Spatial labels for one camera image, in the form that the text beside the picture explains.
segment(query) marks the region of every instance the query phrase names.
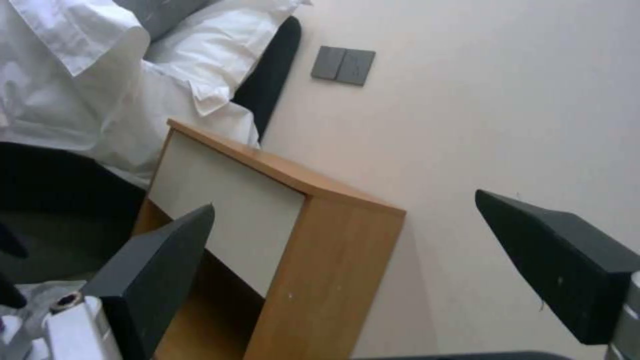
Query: pillow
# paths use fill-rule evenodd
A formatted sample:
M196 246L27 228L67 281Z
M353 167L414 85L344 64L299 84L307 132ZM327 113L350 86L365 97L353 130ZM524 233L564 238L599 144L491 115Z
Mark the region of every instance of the pillow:
M252 114L229 100L298 3L222 0L161 40L156 65L142 60L148 33L110 0L0 1L0 141L72 151L140 187L168 118L257 147ZM224 44L198 32L214 29Z
M280 25L302 2L215 2L154 42L145 59L186 80L198 113L207 115L233 98Z
M114 0L132 12L149 32L151 41L200 9L207 0Z

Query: gray pillow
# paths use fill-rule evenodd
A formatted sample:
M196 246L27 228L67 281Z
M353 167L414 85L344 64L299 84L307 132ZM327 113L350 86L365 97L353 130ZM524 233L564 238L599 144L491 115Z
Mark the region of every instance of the gray pillow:
M180 21L201 9L209 0L114 0L132 12L149 32L151 41L162 37Z

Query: white wall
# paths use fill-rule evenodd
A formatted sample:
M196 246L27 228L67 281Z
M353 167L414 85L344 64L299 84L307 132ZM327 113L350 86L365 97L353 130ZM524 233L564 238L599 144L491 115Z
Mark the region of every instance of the white wall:
M640 2L316 0L264 148L408 219L354 356L579 345L517 274L476 188L573 211L640 252ZM366 85L318 47L377 51Z

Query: wooden nightstand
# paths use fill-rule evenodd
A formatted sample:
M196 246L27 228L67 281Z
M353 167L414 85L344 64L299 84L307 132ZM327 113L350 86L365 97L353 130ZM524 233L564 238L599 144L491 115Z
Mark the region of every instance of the wooden nightstand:
M278 156L169 125L134 232L208 202L216 221L156 357L348 358L405 211Z

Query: wall switch plate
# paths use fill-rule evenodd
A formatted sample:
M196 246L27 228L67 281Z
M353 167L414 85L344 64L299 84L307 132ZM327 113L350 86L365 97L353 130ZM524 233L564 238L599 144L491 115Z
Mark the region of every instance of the wall switch plate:
M318 51L311 76L314 78L335 80L338 76L338 69L347 49L341 47L321 46Z
M354 85L364 85L375 56L375 51L347 49L336 80Z

